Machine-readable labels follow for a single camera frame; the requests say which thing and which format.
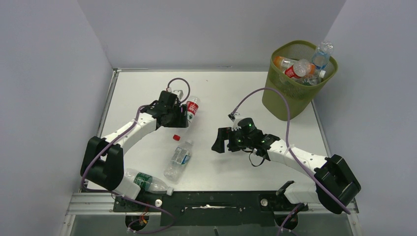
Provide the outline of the clear bottle red label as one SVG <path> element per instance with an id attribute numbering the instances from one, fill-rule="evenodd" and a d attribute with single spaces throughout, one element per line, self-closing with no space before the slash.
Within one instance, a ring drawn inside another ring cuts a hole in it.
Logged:
<path id="1" fill-rule="evenodd" d="M 185 140 L 185 137 L 187 136 L 188 131 L 191 128 L 191 124 L 196 116 L 196 113 L 200 107 L 200 98 L 196 97 L 196 96 L 190 96 L 187 101 L 186 101 L 186 105 L 187 105 L 187 123 L 188 123 L 188 127 L 187 128 L 180 128 L 178 129 L 175 134 L 173 135 L 173 140 L 174 141 L 183 141 Z"/>
<path id="2" fill-rule="evenodd" d="M 292 66 L 284 71 L 288 78 L 299 79 L 306 75 L 314 74 L 316 66 L 306 59 L 295 62 Z"/>

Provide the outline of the crushed clear bottle white cap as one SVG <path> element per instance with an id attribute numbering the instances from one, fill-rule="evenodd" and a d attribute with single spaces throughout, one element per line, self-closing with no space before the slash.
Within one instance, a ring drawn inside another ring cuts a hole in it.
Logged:
<path id="1" fill-rule="evenodd" d="M 173 156 L 164 170 L 164 176 L 168 180 L 172 182 L 177 182 L 179 180 L 191 158 L 192 148 L 192 140 L 186 140 L 176 147 Z"/>

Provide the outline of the orange drink bottle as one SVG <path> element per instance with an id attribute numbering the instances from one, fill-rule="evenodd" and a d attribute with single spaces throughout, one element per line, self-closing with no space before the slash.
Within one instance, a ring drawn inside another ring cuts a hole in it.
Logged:
<path id="1" fill-rule="evenodd" d="M 281 57 L 281 56 L 276 56 L 272 59 L 272 62 L 278 69 L 284 72 L 286 69 L 292 66 L 295 62 L 297 62 L 297 60 L 288 59 L 288 58 Z M 326 74 L 325 70 L 316 69 L 316 71 L 312 75 L 318 76 L 320 78 L 324 78 L 325 74 Z"/>

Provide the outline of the clear bottle red label top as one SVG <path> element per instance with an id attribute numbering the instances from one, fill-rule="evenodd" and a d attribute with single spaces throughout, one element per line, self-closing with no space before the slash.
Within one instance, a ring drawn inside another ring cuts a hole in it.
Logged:
<path id="1" fill-rule="evenodd" d="M 288 78 L 299 79 L 306 75 L 314 74 L 316 66 L 306 59 L 295 62 L 292 66 L 284 71 Z"/>

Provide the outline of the clear bottle blue label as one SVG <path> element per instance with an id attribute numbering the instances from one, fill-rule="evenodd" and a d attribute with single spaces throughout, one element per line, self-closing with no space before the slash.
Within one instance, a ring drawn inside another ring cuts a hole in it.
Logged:
<path id="1" fill-rule="evenodd" d="M 334 45 L 330 41 L 322 41 L 316 48 L 311 63 L 316 69 L 324 69 L 329 62 L 330 56 L 333 54 Z"/>

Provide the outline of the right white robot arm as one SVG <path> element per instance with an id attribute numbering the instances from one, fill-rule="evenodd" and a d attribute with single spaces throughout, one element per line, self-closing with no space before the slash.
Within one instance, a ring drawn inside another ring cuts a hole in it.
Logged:
<path id="1" fill-rule="evenodd" d="M 251 118 L 238 118 L 232 127 L 219 128 L 211 149 L 218 153 L 250 150 L 264 160 L 311 177 L 311 183 L 290 180 L 277 191 L 277 205 L 284 210 L 299 203 L 321 204 L 330 212 L 341 214 L 361 190 L 343 157 L 326 157 L 287 146 L 285 140 L 263 133 Z"/>

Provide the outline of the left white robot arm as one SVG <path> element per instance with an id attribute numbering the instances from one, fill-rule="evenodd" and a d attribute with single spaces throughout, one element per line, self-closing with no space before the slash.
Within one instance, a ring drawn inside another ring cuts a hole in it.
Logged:
<path id="1" fill-rule="evenodd" d="M 89 139 L 80 169 L 88 180 L 122 197 L 136 199 L 141 187 L 128 177 L 124 155 L 146 135 L 160 127 L 186 128 L 187 105 L 182 104 L 182 90 L 163 90 L 157 100 L 140 106 L 135 117 L 119 130 Z"/>

